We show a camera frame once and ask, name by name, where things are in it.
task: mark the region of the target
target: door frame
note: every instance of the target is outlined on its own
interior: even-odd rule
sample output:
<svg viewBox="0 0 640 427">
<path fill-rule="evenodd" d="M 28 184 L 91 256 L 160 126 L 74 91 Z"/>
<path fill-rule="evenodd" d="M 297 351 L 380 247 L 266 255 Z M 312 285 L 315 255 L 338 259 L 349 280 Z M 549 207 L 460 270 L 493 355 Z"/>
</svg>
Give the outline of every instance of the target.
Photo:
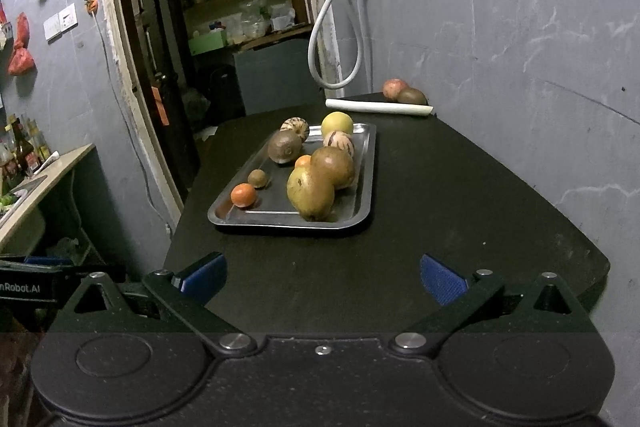
<svg viewBox="0 0 640 427">
<path fill-rule="evenodd" d="M 315 21 L 324 0 L 310 0 L 310 4 L 312 19 Z M 318 35 L 318 57 L 322 77 L 331 84 L 341 82 L 343 77 L 340 67 L 340 49 L 335 31 L 334 9 L 331 6 L 326 12 L 322 21 L 322 31 Z M 325 98 L 341 98 L 344 96 L 344 89 L 325 89 L 324 96 Z"/>
<path fill-rule="evenodd" d="M 119 76 L 120 91 L 124 102 L 132 115 L 134 132 L 138 144 L 150 167 L 152 177 L 158 186 L 162 201 L 167 208 L 174 226 L 177 225 L 184 209 L 182 199 L 171 176 L 171 172 L 162 153 L 158 136 L 139 86 L 136 73 L 136 52 L 127 35 L 127 19 L 122 0 L 102 0 L 111 51 Z"/>
</svg>

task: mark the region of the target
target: red plastic bag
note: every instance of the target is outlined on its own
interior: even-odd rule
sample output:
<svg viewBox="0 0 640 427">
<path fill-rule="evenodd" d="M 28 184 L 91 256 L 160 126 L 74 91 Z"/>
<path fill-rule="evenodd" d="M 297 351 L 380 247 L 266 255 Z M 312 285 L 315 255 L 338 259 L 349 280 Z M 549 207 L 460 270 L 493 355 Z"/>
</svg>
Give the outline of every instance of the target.
<svg viewBox="0 0 640 427">
<path fill-rule="evenodd" d="M 29 21 L 23 12 L 18 15 L 14 50 L 9 59 L 9 74 L 25 74 L 27 71 L 33 70 L 33 68 L 36 67 L 33 57 L 31 57 L 30 52 L 27 51 L 29 36 Z"/>
</svg>

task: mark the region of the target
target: white object on wall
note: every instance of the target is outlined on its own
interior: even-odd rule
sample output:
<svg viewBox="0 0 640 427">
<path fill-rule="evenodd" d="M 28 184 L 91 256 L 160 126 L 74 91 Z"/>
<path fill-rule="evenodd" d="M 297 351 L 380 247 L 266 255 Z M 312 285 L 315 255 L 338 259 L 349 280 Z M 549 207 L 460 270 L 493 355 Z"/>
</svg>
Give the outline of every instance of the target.
<svg viewBox="0 0 640 427">
<path fill-rule="evenodd" d="M 49 17 L 44 21 L 44 38 L 50 41 L 53 37 L 57 37 L 62 33 L 60 29 L 60 17 L 56 13 L 53 17 Z"/>
<path fill-rule="evenodd" d="M 72 3 L 58 13 L 60 17 L 60 29 L 65 32 L 78 24 L 78 17 L 76 16 L 76 4 Z"/>
<path fill-rule="evenodd" d="M 60 35 L 60 33 L 66 32 L 77 24 L 76 4 L 73 3 L 44 21 L 44 37 L 47 41 L 50 41 Z"/>
</svg>

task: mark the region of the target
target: circular pad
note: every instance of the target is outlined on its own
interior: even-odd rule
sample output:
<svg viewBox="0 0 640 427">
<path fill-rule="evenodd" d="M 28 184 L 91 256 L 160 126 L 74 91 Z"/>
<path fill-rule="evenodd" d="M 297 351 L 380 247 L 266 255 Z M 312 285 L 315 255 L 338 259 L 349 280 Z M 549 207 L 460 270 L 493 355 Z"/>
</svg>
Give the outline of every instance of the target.
<svg viewBox="0 0 640 427">
<path fill-rule="evenodd" d="M 47 333 L 31 364 L 40 396 L 65 416 L 138 420 L 170 408 L 208 365 L 191 333 Z"/>
<path fill-rule="evenodd" d="M 443 345 L 438 367 L 459 394 L 487 412 L 527 422 L 567 420 L 600 407 L 611 361 L 597 333 L 506 333 L 496 322 L 461 330 Z"/>
</svg>

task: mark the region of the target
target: shower hose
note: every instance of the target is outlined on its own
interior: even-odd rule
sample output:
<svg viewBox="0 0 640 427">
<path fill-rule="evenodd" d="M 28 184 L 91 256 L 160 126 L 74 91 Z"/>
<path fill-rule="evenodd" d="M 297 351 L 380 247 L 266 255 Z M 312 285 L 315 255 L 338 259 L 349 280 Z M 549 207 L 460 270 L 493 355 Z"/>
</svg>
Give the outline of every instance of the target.
<svg viewBox="0 0 640 427">
<path fill-rule="evenodd" d="M 332 1 L 333 0 L 325 0 L 322 8 L 320 9 L 320 13 L 318 14 L 318 18 L 316 19 L 316 23 L 314 24 L 313 31 L 311 32 L 311 38 L 309 39 L 309 48 L 306 58 L 311 76 L 319 84 L 319 86 L 324 87 L 324 89 L 341 89 L 342 87 L 350 84 L 351 81 L 355 78 L 356 74 L 358 74 L 358 70 L 360 69 L 360 66 L 362 64 L 364 42 L 362 39 L 362 32 L 360 31 L 360 25 L 358 24 L 358 18 L 356 16 L 356 13 L 353 11 L 351 3 L 349 2 L 349 0 L 342 0 L 347 12 L 347 17 L 349 18 L 351 26 L 353 26 L 353 31 L 356 35 L 358 56 L 353 67 L 353 71 L 351 71 L 349 76 L 347 76 L 347 78 L 345 78 L 343 81 L 336 84 L 329 84 L 322 79 L 322 76 L 320 76 L 320 73 L 318 73 L 318 69 L 316 68 L 316 44 L 318 43 L 318 33 L 320 32 L 320 28 L 322 27 L 322 21 L 324 20 L 324 17 L 326 16 L 326 13 L 329 10 L 329 6 L 331 6 Z"/>
</svg>

